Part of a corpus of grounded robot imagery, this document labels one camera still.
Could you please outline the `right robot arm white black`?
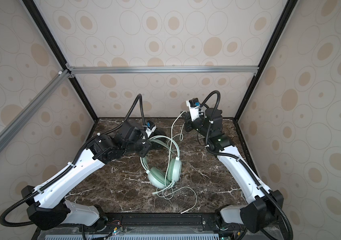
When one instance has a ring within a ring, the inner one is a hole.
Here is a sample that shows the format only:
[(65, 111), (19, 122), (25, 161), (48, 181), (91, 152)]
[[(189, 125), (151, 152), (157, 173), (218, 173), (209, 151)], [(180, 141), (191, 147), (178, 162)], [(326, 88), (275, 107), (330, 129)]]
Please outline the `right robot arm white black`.
[(276, 222), (286, 223), (283, 215), (284, 197), (280, 191), (272, 191), (249, 167), (232, 139), (223, 133), (221, 111), (212, 108), (201, 114), (198, 108), (182, 113), (187, 132), (192, 130), (205, 137), (207, 151), (229, 170), (241, 188), (247, 204), (242, 207), (226, 206), (219, 216), (224, 224), (245, 226), (251, 233), (263, 232)]

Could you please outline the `black blue gaming headphones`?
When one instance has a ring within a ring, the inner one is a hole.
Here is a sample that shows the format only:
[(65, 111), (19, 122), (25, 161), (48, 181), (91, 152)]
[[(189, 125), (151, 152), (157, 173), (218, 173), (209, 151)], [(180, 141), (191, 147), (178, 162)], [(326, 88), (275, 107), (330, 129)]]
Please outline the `black blue gaming headphones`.
[[(157, 136), (166, 136), (166, 133), (164, 130), (162, 129), (156, 129), (151, 135), (150, 137), (157, 137)], [(166, 142), (164, 141), (166, 140), (165, 138), (157, 138), (154, 139), (151, 142), (151, 150), (161, 150), (161, 149), (165, 149), (167, 147)]]

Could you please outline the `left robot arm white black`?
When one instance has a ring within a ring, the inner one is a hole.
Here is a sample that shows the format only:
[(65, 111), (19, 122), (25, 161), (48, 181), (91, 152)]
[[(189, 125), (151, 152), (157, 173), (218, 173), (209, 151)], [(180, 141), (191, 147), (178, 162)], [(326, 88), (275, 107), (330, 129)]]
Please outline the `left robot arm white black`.
[(145, 126), (125, 121), (114, 136), (95, 136), (83, 145), (75, 163), (69, 162), (60, 172), (34, 188), (37, 195), (27, 201), (29, 220), (41, 230), (50, 230), (61, 224), (98, 225), (104, 216), (100, 207), (75, 204), (64, 197), (109, 162), (129, 154), (144, 157), (151, 148), (148, 138), (155, 129), (152, 121)]

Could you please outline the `mint green headphones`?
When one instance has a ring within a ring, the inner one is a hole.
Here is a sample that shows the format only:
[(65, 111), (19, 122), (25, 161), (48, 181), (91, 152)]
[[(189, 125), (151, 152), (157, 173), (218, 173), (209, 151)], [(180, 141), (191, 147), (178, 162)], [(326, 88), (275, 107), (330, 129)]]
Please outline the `mint green headphones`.
[(150, 168), (148, 166), (147, 158), (140, 158), (141, 165), (149, 182), (158, 189), (155, 193), (153, 193), (154, 195), (172, 188), (173, 185), (180, 180), (182, 168), (181, 151), (176, 141), (170, 137), (157, 136), (150, 138), (149, 142), (157, 138), (166, 139), (164, 140), (167, 144), (166, 167), (163, 167), (162, 169), (157, 167)]

